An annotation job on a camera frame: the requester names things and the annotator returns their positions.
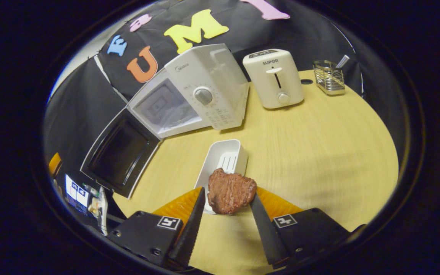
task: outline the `steak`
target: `steak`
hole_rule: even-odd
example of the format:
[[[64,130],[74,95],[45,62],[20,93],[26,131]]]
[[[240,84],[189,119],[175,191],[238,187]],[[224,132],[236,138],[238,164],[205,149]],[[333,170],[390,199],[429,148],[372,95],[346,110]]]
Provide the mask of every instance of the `steak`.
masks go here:
[[[256,190],[253,179],[218,168],[208,179],[208,204],[217,214],[233,214],[253,200]]]

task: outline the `foam letter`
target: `foam letter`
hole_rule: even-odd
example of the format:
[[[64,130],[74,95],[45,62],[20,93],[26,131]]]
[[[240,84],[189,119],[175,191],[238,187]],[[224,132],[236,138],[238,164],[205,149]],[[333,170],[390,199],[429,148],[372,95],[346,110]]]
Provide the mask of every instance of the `foam letter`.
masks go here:
[[[148,21],[150,21],[152,17],[149,16],[149,14],[144,14],[141,17],[135,19],[130,25],[130,31],[136,31],[138,28],[140,28],[142,25],[145,25]]]
[[[106,53],[110,54],[110,52],[115,52],[119,56],[122,56],[126,47],[127,47],[127,42],[121,39],[120,35],[117,35],[113,37],[112,43],[108,47],[108,51]]]
[[[288,19],[289,14],[279,11],[264,0],[241,0],[247,2],[262,12],[262,18],[266,20]]]
[[[129,70],[130,73],[133,74],[133,77],[135,77],[138,82],[145,83],[149,79],[151,79],[155,73],[157,73],[157,61],[150,53],[150,46],[143,48],[138,53],[138,56],[145,58],[145,61],[147,61],[147,63],[149,64],[149,70],[144,73],[144,71],[137,64],[137,58],[134,58],[132,59],[132,61],[130,61],[127,66],[127,70]]]
[[[174,25],[164,33],[170,36],[178,46],[178,53],[182,53],[193,46],[186,42],[185,38],[196,43],[201,42],[201,30],[205,32],[205,38],[213,38],[228,31],[226,26],[220,25],[210,14],[211,10],[206,9],[195,13],[191,17],[191,26]]]

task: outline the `yellow letter m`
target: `yellow letter m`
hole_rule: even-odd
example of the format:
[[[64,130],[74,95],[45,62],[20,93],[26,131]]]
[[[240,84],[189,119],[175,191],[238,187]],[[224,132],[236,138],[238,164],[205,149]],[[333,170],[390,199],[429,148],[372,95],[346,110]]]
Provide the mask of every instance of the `yellow letter m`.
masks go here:
[[[201,30],[205,32],[204,37],[209,39],[228,31],[226,26],[220,25],[210,14],[211,10],[206,9],[195,13],[191,17],[191,26],[174,25],[164,33],[170,36],[178,46],[178,53],[182,53],[193,46],[186,42],[185,38],[196,43],[201,42]]]

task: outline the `wire basket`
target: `wire basket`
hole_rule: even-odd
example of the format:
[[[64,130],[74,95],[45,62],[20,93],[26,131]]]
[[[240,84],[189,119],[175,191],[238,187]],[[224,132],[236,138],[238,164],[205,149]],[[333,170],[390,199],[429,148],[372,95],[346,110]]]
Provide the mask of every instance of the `wire basket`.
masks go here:
[[[313,62],[317,86],[329,95],[343,94],[346,87],[342,68],[336,68],[335,66],[337,64],[326,60]]]

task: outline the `microwave oven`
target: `microwave oven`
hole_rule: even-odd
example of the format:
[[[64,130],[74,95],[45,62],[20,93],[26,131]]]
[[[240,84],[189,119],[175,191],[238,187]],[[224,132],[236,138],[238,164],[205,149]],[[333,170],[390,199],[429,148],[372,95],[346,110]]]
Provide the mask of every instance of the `microwave oven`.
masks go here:
[[[225,44],[192,47],[159,70],[105,127],[81,172],[130,198],[164,138],[241,126],[248,81]]]

